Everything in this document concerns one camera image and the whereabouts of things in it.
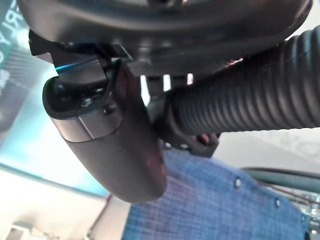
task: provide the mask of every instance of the bolt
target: bolt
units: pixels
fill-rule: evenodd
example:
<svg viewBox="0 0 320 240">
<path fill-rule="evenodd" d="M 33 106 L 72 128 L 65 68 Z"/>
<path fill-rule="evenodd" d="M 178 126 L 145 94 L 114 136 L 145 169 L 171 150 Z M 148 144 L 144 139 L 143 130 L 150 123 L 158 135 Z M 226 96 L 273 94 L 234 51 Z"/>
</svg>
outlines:
<svg viewBox="0 0 320 240">
<path fill-rule="evenodd" d="M 170 149 L 170 148 L 172 148 L 172 145 L 171 145 L 170 143 L 166 142 L 166 143 L 165 143 L 165 147 L 166 147 L 167 149 Z"/>
<path fill-rule="evenodd" d="M 103 112 L 104 112 L 105 115 L 108 115 L 108 114 L 109 114 L 109 109 L 108 109 L 107 107 L 105 107 L 105 108 L 103 109 Z"/>
<path fill-rule="evenodd" d="M 242 185 L 242 181 L 239 177 L 237 177 L 234 181 L 234 188 L 239 189 L 241 187 L 241 185 Z"/>
<path fill-rule="evenodd" d="M 187 150 L 189 148 L 187 144 L 181 144 L 180 147 L 183 148 L 184 150 Z"/>
<path fill-rule="evenodd" d="M 98 88 L 95 92 L 96 93 L 101 93 L 101 92 L 103 92 L 103 90 L 104 90 L 103 88 Z"/>
<path fill-rule="evenodd" d="M 275 207 L 278 209 L 278 208 L 280 208 L 280 205 L 281 205 L 281 202 L 280 202 L 280 200 L 278 199 L 278 198 L 276 198 L 275 199 Z"/>
<path fill-rule="evenodd" d="M 92 100 L 91 97 L 89 97 L 89 98 L 86 98 L 85 100 L 82 101 L 81 107 L 82 108 L 86 108 L 86 107 L 90 106 L 93 103 L 94 103 L 94 101 Z"/>
</svg>

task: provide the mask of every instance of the person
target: person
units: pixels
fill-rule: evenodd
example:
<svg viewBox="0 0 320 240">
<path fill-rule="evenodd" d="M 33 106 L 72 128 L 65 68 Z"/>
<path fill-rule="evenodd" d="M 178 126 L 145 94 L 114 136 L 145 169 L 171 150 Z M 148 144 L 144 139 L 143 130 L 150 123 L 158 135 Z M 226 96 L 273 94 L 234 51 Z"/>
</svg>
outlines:
<svg viewBox="0 0 320 240">
<path fill-rule="evenodd" d="M 163 152 L 167 188 L 132 204 L 122 240 L 304 240 L 308 217 L 287 198 L 215 158 Z"/>
</svg>

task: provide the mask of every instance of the white wall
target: white wall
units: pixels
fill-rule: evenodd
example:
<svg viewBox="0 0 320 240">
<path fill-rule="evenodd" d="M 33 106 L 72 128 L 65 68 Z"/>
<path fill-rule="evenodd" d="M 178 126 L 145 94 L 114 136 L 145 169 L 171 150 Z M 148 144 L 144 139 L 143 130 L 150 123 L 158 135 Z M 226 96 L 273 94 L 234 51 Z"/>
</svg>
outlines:
<svg viewBox="0 0 320 240">
<path fill-rule="evenodd" d="M 0 239 L 24 221 L 62 240 L 81 240 L 106 200 L 0 170 Z"/>
</svg>

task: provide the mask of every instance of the plaid shirt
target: plaid shirt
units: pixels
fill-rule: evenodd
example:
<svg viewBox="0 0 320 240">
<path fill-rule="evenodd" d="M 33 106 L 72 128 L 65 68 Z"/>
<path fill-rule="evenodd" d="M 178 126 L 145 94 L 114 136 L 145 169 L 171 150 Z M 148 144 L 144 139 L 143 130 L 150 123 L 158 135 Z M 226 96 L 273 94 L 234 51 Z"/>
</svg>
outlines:
<svg viewBox="0 0 320 240">
<path fill-rule="evenodd" d="M 122 240 L 305 239 L 308 218 L 241 170 L 178 150 L 163 154 L 166 192 L 131 206 Z"/>
</svg>

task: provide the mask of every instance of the black plastic housing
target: black plastic housing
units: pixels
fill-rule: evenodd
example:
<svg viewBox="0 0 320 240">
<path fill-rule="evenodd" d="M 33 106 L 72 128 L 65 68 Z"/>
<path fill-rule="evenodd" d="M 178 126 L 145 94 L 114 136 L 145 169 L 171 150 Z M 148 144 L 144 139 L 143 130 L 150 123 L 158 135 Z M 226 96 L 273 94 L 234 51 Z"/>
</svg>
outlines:
<svg viewBox="0 0 320 240">
<path fill-rule="evenodd" d="M 113 195 L 130 203 L 155 200 L 166 188 L 166 171 L 140 83 L 120 61 L 108 75 L 104 94 L 82 108 L 69 98 L 63 105 L 53 84 L 57 79 L 49 80 L 45 110 L 78 159 Z"/>
<path fill-rule="evenodd" d="M 312 0 L 208 0 L 169 12 L 111 0 L 18 4 L 44 39 L 122 45 L 134 75 L 156 76 L 212 74 L 221 61 L 271 48 L 300 27 Z"/>
</svg>

